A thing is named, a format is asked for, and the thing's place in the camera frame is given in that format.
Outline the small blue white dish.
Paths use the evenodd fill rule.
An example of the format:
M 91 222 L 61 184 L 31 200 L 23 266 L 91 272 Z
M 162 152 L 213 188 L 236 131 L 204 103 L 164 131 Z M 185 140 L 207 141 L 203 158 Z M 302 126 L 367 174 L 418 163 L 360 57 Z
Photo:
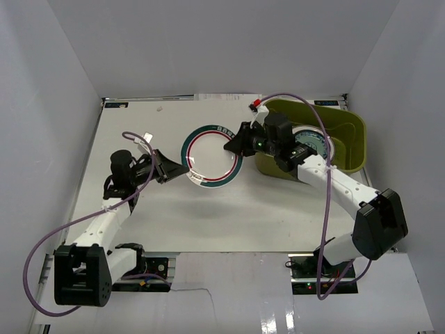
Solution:
M 316 150 L 324 159 L 327 158 L 327 143 L 322 134 L 314 130 L 299 130 L 295 133 L 295 140 Z

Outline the white plate orange sunburst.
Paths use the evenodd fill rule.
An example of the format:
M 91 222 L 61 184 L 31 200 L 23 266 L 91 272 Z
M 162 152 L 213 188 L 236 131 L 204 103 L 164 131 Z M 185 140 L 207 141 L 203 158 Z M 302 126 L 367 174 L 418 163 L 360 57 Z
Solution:
M 334 153 L 335 153 L 335 147 L 334 147 L 334 142 L 329 135 L 325 136 L 323 131 L 321 129 L 319 129 L 318 127 L 314 127 L 314 126 L 310 126 L 310 125 L 299 125 L 299 126 L 293 127 L 293 129 L 292 129 L 294 137 L 295 137 L 295 133 L 299 130 L 314 130 L 314 131 L 318 132 L 319 134 L 322 134 L 325 138 L 326 143 L 327 143 L 327 158 L 326 159 L 329 159 L 330 161 L 333 160 Z

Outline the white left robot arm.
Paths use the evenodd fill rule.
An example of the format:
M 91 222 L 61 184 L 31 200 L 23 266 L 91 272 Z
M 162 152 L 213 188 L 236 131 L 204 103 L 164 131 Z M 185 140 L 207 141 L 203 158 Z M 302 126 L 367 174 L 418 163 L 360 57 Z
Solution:
M 59 246 L 54 254 L 54 300 L 58 305 L 103 307 L 116 281 L 125 274 L 138 278 L 146 272 L 142 245 L 113 246 L 113 240 L 133 214 L 148 182 L 164 184 L 189 172 L 187 166 L 168 159 L 159 150 L 139 159 L 128 150 L 118 150 L 110 161 L 103 212 L 71 244 Z

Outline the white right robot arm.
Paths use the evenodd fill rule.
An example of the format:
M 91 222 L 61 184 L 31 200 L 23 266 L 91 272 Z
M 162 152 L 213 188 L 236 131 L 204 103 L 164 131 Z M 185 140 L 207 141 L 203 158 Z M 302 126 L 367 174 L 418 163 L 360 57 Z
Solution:
M 263 124 L 242 122 L 224 149 L 239 157 L 262 153 L 274 158 L 279 169 L 324 190 L 328 202 L 337 203 L 355 220 L 351 232 L 315 250 L 314 270 L 324 278 L 337 272 L 342 262 L 357 257 L 378 260 L 408 234 L 401 198 L 394 190 L 378 191 L 328 165 L 314 148 L 296 140 L 292 124 L 281 113 L 266 116 Z

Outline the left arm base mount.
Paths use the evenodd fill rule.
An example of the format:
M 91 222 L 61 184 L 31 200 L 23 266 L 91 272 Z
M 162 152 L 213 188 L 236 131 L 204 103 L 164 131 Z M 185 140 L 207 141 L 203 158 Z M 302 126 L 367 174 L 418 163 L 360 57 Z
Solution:
M 147 257 L 145 259 L 144 274 L 158 275 L 170 284 L 175 276 L 175 258 Z M 170 287 L 162 280 L 154 277 L 134 278 L 117 281 L 112 288 L 113 292 L 169 292 Z

